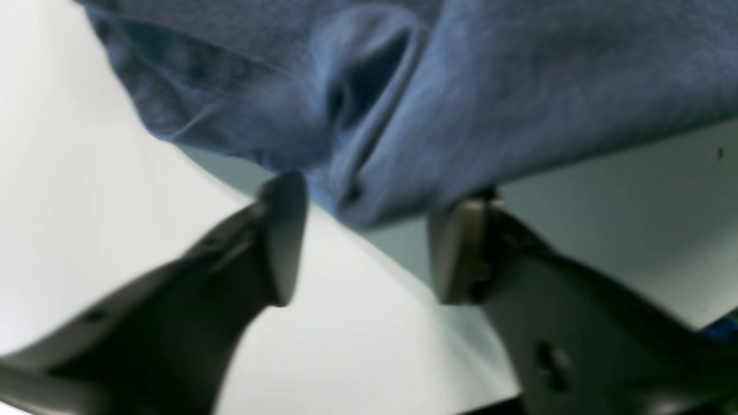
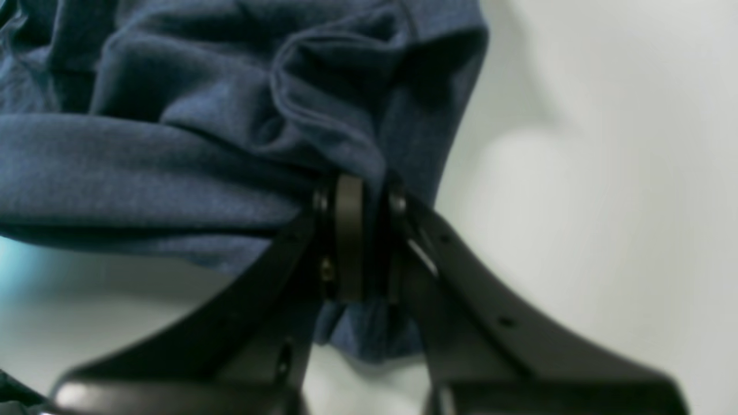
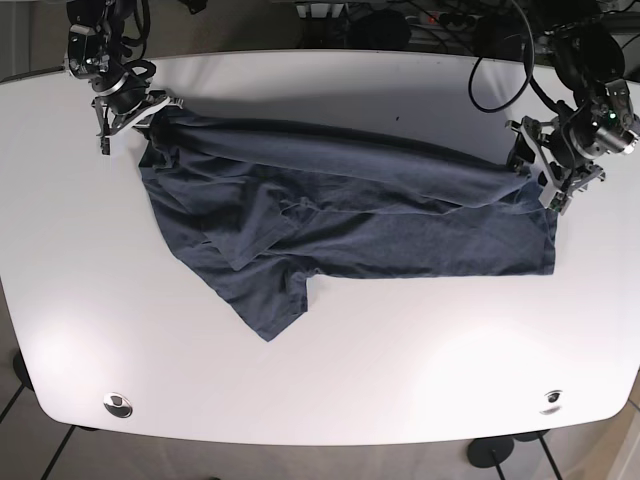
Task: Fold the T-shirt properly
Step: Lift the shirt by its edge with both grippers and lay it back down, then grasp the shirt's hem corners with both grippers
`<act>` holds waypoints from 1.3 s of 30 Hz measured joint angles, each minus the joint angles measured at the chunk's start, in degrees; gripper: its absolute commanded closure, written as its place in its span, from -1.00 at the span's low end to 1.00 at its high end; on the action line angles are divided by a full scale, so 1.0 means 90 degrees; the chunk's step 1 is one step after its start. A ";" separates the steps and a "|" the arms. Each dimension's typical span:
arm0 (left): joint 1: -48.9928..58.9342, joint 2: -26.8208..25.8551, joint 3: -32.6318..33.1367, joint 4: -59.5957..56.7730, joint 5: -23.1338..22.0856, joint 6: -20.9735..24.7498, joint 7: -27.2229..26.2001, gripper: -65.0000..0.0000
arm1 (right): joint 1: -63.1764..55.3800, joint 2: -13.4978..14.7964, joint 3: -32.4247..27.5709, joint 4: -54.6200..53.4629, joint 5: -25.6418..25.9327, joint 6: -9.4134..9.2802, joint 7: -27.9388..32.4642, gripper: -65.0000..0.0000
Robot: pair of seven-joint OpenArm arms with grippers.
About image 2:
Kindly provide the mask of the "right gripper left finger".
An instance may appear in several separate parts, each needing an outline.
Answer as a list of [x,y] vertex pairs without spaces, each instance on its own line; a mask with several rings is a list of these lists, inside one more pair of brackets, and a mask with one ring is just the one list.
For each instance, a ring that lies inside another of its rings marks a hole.
[[305,414],[325,300],[364,299],[364,183],[340,175],[213,299],[121,352],[75,368],[51,414]]

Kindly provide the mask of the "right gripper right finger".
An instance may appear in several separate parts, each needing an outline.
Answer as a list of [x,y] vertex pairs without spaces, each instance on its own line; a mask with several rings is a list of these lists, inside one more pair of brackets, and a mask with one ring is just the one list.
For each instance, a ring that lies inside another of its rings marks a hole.
[[424,414],[687,414],[677,383],[597,346],[506,286],[401,182],[386,187],[387,293],[416,323]]

